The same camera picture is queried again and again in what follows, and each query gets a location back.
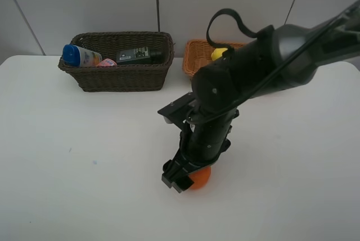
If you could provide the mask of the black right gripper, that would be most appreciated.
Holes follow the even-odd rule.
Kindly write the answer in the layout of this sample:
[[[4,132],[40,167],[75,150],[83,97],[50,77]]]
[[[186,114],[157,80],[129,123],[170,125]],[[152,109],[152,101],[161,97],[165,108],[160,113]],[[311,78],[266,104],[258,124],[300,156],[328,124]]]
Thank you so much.
[[[231,110],[208,123],[184,123],[178,151],[163,165],[163,183],[178,193],[188,190],[194,184],[189,175],[212,166],[230,147],[227,135],[232,128],[231,122],[238,116],[238,110]]]

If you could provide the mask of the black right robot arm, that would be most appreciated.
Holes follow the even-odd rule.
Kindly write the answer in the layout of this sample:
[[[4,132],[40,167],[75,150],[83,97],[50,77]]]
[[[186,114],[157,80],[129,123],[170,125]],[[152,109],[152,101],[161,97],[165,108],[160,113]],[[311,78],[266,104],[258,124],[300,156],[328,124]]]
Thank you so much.
[[[320,66],[359,55],[358,2],[314,28],[285,24],[253,32],[235,10],[223,8],[217,12],[221,15],[232,17],[251,42],[234,48],[208,40],[223,49],[221,57],[195,73],[189,93],[159,110],[181,131],[178,151],[161,176],[178,192],[191,188],[191,175],[213,165],[230,147],[227,136],[241,104],[303,86]]]

